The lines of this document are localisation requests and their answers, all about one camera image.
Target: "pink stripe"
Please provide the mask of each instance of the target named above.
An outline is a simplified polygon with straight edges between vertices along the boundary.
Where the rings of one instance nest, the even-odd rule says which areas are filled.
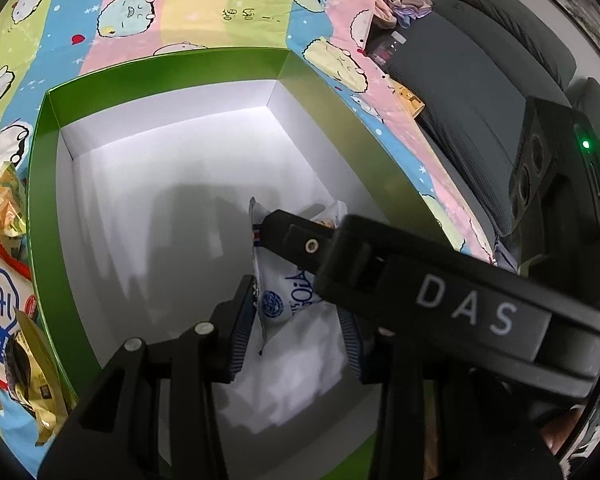
[[[102,0],[102,8],[113,0]],[[86,74],[107,66],[132,59],[151,56],[162,47],[160,19],[164,0],[155,0],[155,19],[149,29],[141,34],[126,38],[103,38],[97,31],[95,40],[82,64],[80,74]]]
[[[489,261],[490,251],[483,246],[486,240],[478,239],[473,226],[477,219],[460,195],[458,188],[448,176],[429,143],[422,135],[415,120],[402,108],[398,98],[388,87],[383,72],[365,57],[351,37],[350,26],[362,10],[373,12],[374,0],[328,0],[326,13],[333,25],[331,43],[349,50],[352,58],[365,71],[368,89],[360,97],[373,106],[384,119],[384,124],[415,155],[429,172],[438,200],[444,206],[450,220],[464,237],[475,258]]]

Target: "green box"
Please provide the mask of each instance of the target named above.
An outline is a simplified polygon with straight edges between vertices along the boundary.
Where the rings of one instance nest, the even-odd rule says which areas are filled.
[[[46,94],[30,151],[29,255],[47,335],[76,394],[127,337],[172,338],[232,296],[252,272],[251,195],[307,213],[342,200],[448,244],[378,140],[289,50],[156,56]],[[235,383],[219,388],[222,436],[243,449],[225,449],[230,472],[281,446],[281,475],[295,460],[305,478],[320,477],[375,428],[378,393],[348,371],[333,309],[296,317],[266,347],[266,363],[248,355]],[[276,431],[295,426],[289,449]]]

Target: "blue stripe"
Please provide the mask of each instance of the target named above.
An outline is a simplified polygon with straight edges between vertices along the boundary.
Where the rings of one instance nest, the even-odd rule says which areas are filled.
[[[78,76],[80,60],[87,56],[96,35],[101,4],[102,0],[51,0],[36,58],[7,106],[0,129],[16,120],[35,124],[46,91]],[[72,44],[78,34],[85,40]],[[27,174],[28,159],[27,153],[18,167],[21,178]]]
[[[289,26],[286,30],[286,46],[302,57],[306,46],[321,36],[330,38],[333,25],[326,12],[311,12],[293,2]]]

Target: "metal bolt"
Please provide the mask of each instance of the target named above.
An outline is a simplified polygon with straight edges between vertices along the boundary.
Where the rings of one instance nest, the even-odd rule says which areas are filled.
[[[125,350],[127,352],[135,352],[142,348],[142,339],[139,337],[132,337],[125,341]]]
[[[209,323],[208,321],[201,321],[198,323],[193,330],[196,331],[198,335],[209,335],[211,334],[216,327],[214,327],[213,323]]]
[[[309,254],[316,253],[318,251],[318,248],[320,248],[320,244],[315,238],[307,240],[307,243],[304,244],[304,250],[307,251]]]

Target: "gray sofa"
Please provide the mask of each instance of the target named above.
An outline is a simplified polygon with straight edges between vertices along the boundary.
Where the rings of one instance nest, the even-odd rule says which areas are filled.
[[[436,0],[433,9],[399,29],[407,41],[385,68],[425,102],[419,125],[505,237],[526,98],[570,106],[576,62],[519,0]]]

